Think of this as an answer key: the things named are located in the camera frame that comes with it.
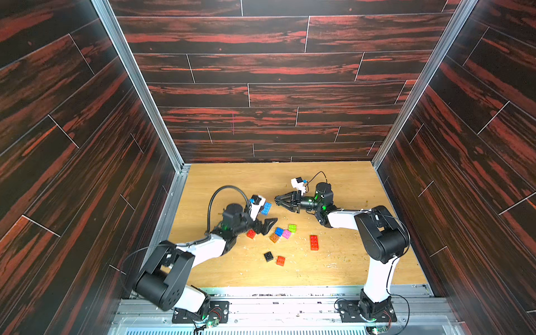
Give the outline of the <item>red lego brick small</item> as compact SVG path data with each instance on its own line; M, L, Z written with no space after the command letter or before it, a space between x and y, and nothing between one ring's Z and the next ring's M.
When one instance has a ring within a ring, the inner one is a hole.
M248 233L247 233L247 237L250 238L250 239L254 239L256 236L256 232L254 230L249 230Z

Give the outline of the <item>light blue long lego brick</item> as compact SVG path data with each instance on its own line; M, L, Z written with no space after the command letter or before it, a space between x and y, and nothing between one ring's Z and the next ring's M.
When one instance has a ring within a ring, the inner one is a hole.
M260 213L266 216L266 215L269 214L271 208L272 208L272 204L269 203L269 202L266 202L266 203L262 206L262 210L260 211Z

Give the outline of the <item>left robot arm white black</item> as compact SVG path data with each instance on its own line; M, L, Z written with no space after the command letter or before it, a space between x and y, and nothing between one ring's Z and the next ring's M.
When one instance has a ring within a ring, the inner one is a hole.
M252 217L239 204L230 204L222 221L200 241L173 244L162 241L152 252L135 280L133 290L163 311L173 308L197 314L208 314L208 294L187 284L191 270L210 259L226 255L243 233L267 235L277 222Z

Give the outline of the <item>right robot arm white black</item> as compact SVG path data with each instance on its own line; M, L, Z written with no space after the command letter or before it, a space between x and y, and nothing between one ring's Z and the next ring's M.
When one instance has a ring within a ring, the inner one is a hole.
M367 282L360 293L359 309L364 320L373 321L392 307L389 292L394 269L410 246L410 235L389 210L378 205L371 209L342 209L334 204L329 183L315 187L315 195L302 191L278 195L276 205L298 213L305 210L314 215L321 226L357 230L370 257Z

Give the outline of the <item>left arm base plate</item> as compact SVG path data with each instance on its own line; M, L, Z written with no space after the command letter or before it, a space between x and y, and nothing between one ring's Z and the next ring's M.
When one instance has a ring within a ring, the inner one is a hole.
M205 302L198 312L190 312L182 308L174 308L172 324L198 324L216 327L227 324L230 314L229 301Z

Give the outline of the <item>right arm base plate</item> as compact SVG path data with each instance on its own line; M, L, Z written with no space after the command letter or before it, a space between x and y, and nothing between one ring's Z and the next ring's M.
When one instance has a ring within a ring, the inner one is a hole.
M342 322L394 323L397 316L391 300L375 303L364 300L336 300L334 306Z

